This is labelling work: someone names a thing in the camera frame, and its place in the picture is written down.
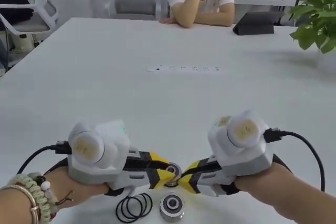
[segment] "gold bangle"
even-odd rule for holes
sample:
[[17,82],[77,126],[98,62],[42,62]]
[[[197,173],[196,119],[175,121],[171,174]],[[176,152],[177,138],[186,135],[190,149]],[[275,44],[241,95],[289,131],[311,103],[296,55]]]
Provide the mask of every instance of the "gold bangle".
[[26,188],[24,188],[23,186],[18,186],[18,185],[8,185],[8,186],[4,186],[2,188],[0,188],[0,190],[5,190],[5,189],[16,189],[19,190],[21,192],[23,192],[30,200],[32,207],[30,209],[31,215],[33,216],[33,224],[38,224],[38,205],[36,205],[36,201],[33,197],[33,195],[30,193],[29,190],[27,190]]

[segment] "hand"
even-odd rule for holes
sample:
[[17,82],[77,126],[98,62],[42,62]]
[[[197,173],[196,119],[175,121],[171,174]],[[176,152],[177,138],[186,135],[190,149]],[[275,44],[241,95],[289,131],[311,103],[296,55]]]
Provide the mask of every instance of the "hand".
[[177,24],[177,21],[175,18],[171,17],[171,18],[164,18],[162,20],[160,20],[161,24]]
[[282,165],[273,163],[270,169],[259,174],[237,178],[235,185],[278,210],[277,206],[288,200],[289,188],[296,180]]
[[73,201],[67,200],[63,204],[59,205],[59,208],[69,208],[76,206],[92,196],[101,195],[108,192],[109,187],[106,184],[101,185],[83,185],[68,176],[68,168],[60,167],[47,175],[45,175],[47,181],[51,184],[51,190],[60,201],[70,191],[73,191],[69,195],[69,198]]

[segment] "beaded bracelet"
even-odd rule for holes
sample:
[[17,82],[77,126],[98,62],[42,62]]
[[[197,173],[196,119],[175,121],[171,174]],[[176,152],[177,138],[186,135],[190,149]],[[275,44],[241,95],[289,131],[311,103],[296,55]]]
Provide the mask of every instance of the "beaded bracelet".
[[45,197],[41,188],[37,185],[37,183],[27,175],[17,174],[14,178],[12,178],[8,185],[19,185],[23,186],[32,194],[35,199],[38,208],[40,209],[40,224],[48,224],[50,222],[50,205],[48,204],[48,199]]
[[50,189],[50,182],[47,181],[47,179],[40,173],[30,173],[28,174],[28,176],[36,182],[36,184],[44,192],[45,197],[48,199],[48,204],[50,205],[50,220],[53,220],[58,212],[58,200],[55,194]]

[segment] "bracelet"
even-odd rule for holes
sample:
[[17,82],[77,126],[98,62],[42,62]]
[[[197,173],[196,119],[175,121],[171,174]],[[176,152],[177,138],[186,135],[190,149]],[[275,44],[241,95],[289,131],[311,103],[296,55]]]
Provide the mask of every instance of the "bracelet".
[[58,212],[58,199],[50,189],[50,182],[47,181],[46,178],[41,175],[41,173],[30,173],[28,176],[36,182],[36,184],[41,188],[41,190],[44,192],[44,195],[48,199],[48,204],[50,205],[50,220],[53,220],[56,216],[56,213]]
[[25,187],[23,186],[18,186],[18,185],[7,185],[4,186],[2,188],[0,188],[0,190],[6,190],[6,189],[16,189],[19,190],[21,192],[23,192],[30,200],[30,203],[32,204],[32,207],[30,209],[31,215],[33,216],[33,224],[38,224],[38,205],[36,205],[36,201],[33,197],[33,195],[31,194],[31,192],[29,190],[27,190]]
[[37,185],[32,178],[24,174],[17,174],[13,179],[9,182],[10,185],[22,185],[29,190],[29,192],[33,195],[36,203],[38,204],[38,208],[40,209],[40,220],[39,224],[48,224],[50,222],[51,211],[50,205],[48,204],[48,199],[45,197],[41,188]]

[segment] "power outlet strip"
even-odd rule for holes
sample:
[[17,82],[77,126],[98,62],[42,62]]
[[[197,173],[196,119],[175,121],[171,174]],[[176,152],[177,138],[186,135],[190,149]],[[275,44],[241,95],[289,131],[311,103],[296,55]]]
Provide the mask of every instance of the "power outlet strip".
[[206,66],[179,66],[179,65],[159,65],[157,67],[148,68],[147,72],[156,73],[208,73],[218,74],[222,73],[219,67]]

